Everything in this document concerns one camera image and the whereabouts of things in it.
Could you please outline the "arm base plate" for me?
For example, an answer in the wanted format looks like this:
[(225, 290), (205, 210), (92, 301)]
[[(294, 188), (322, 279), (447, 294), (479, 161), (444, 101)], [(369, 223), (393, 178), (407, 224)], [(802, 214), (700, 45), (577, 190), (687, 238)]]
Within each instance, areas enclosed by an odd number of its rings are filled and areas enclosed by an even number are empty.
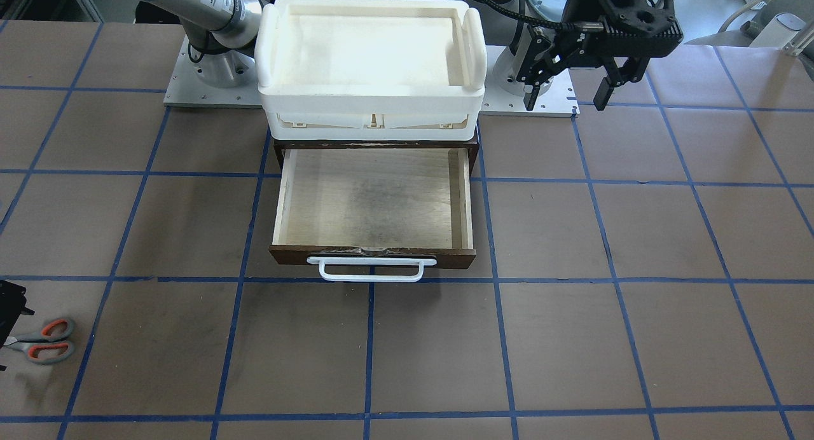
[(255, 60), (236, 51), (200, 58), (184, 38), (163, 103), (169, 107), (259, 109)]
[(486, 46), (486, 80), (480, 115), (576, 116), (579, 105), (567, 70), (541, 84), (535, 105), (527, 110), (525, 97), (532, 87), (511, 78), (513, 57), (509, 47)]

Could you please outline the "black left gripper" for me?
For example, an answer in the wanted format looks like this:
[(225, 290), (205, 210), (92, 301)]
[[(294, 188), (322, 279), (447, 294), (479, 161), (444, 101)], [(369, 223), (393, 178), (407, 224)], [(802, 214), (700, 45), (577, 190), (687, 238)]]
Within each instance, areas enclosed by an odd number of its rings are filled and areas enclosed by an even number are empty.
[(603, 111), (614, 90), (639, 83), (652, 58), (664, 58), (684, 35), (675, 0), (527, 0), (518, 13), (516, 80), (535, 109), (541, 85), (568, 69), (604, 69), (593, 98)]

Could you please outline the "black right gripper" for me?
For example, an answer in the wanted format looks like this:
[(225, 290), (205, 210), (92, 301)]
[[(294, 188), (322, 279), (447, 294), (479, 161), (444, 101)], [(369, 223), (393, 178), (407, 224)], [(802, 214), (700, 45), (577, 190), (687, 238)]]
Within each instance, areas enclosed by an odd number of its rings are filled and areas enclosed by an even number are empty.
[(1, 280), (1, 338), (6, 340), (21, 315), (35, 315), (29, 309), (24, 286)]

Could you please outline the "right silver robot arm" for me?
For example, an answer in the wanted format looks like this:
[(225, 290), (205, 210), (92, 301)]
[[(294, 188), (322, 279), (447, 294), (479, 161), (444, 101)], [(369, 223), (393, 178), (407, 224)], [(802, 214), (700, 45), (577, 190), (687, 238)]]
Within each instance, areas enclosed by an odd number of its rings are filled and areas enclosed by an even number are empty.
[[(262, 9), (276, 0), (137, 0), (146, 8), (148, 23), (181, 25), (186, 49), (174, 72), (180, 84), (169, 83), (165, 103), (177, 107), (259, 107), (255, 43)], [(93, 0), (79, 0), (81, 10), (102, 20)], [(180, 98), (170, 98), (181, 90)], [(75, 345), (69, 341), (75, 324), (56, 319), (42, 330), (12, 336), (21, 315), (34, 315), (26, 306), (26, 288), (2, 280), (3, 349), (24, 355), (32, 364), (50, 366), (70, 358)]]

